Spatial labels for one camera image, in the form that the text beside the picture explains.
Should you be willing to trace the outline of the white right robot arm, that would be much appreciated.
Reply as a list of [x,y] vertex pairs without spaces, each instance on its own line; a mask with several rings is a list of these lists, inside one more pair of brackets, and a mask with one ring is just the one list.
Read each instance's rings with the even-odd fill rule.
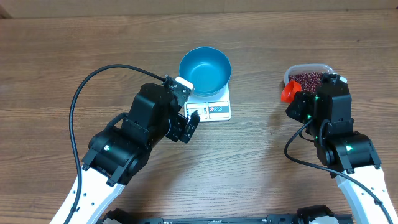
[[313,92],[289,81],[281,100],[288,103],[288,117],[302,123],[291,137],[311,135],[321,164],[288,159],[324,170],[335,179],[357,223],[397,223],[397,213],[387,192],[381,159],[373,142],[354,131],[352,97],[345,78],[337,73],[323,74]]

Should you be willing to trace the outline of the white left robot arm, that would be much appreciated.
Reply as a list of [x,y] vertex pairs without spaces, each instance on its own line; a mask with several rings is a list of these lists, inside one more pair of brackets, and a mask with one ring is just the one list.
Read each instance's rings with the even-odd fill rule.
[[130,111],[117,115],[91,138],[80,167],[81,177],[51,222],[96,223],[147,164],[162,138],[188,143],[200,117],[194,112],[188,118],[179,111],[193,89],[193,84],[175,80],[163,85],[143,84]]

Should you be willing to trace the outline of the red plastic measuring scoop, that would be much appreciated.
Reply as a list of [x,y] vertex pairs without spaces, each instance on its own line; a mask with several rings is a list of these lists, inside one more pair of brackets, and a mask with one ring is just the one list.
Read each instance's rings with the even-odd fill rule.
[[291,80],[286,84],[281,93],[281,101],[284,103],[291,103],[294,100],[294,96],[297,92],[302,90],[300,83],[295,80]]

